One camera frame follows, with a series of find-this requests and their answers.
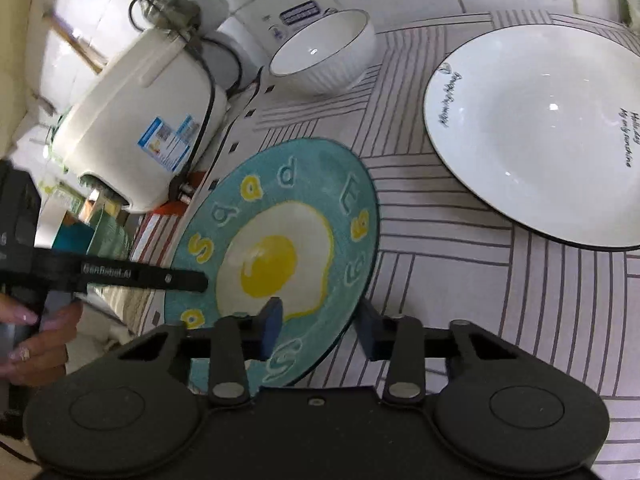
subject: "plate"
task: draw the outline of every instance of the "plate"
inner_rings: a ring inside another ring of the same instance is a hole
[[[204,294],[167,292],[168,323],[212,326],[255,315],[277,296],[284,325],[271,359],[247,362],[251,391],[286,386],[322,360],[344,333],[369,283],[378,202],[360,160],[325,139],[297,139],[236,168],[196,211],[172,266],[209,277]],[[191,383],[207,389],[208,360]]]
[[[510,27],[434,72],[424,119],[473,193],[574,246],[640,246],[640,57],[592,32]]]

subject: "person's finger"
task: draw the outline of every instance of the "person's finger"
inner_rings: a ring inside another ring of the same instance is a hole
[[[34,325],[37,322],[38,316],[31,310],[14,300],[14,298],[0,294],[0,323]]]
[[[50,384],[66,375],[66,368],[64,366],[58,366],[45,370],[36,374],[30,375],[16,375],[11,377],[10,381],[16,386],[29,386],[30,388],[37,388],[38,386],[44,386]]]
[[[21,342],[17,348],[9,353],[9,361],[20,363],[45,354],[53,348],[64,346],[73,341],[78,334],[75,325],[67,325],[60,330],[40,332],[26,341]]]
[[[15,378],[17,376],[27,376],[38,372],[43,372],[51,368],[56,368],[66,364],[69,357],[66,347],[60,346],[50,350],[46,354],[31,357],[28,361],[21,363],[9,363],[0,367],[0,377]]]
[[[76,326],[82,316],[82,301],[75,301],[65,308],[61,308],[52,317],[47,319],[40,326],[40,330],[58,330],[66,325]]]

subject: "tablecloth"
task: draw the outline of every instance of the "tablecloth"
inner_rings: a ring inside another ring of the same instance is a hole
[[[640,478],[640,251],[581,250],[514,225],[447,171],[425,134],[422,98],[443,58],[502,27],[555,23],[590,30],[640,54],[619,23],[544,10],[504,10],[409,23],[378,33],[365,78],[331,98],[292,98],[263,71],[247,108],[215,142],[216,158],[175,241],[217,182],[249,156],[284,140],[327,137],[359,155],[380,199],[380,250],[367,295],[387,315],[447,327],[469,319],[573,377],[604,399],[609,439],[594,470],[610,480]],[[163,322],[163,294],[140,332]],[[353,328],[300,385],[371,384],[386,363],[366,360]],[[427,360],[431,392],[447,383],[444,362]]]

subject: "egg white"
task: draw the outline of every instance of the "egg white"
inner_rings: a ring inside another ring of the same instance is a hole
[[[242,289],[242,266],[252,248],[267,236],[288,238],[296,251],[293,275],[274,292],[282,300],[284,319],[317,310],[326,295],[328,271],[334,257],[334,236],[327,220],[302,202],[283,202],[251,219],[229,244],[216,279],[220,316],[255,316],[268,296],[252,298]]]

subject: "egg yolk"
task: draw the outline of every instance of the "egg yolk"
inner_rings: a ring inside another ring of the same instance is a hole
[[[264,298],[278,292],[296,270],[296,248],[287,237],[264,237],[247,253],[240,282],[252,298]]]

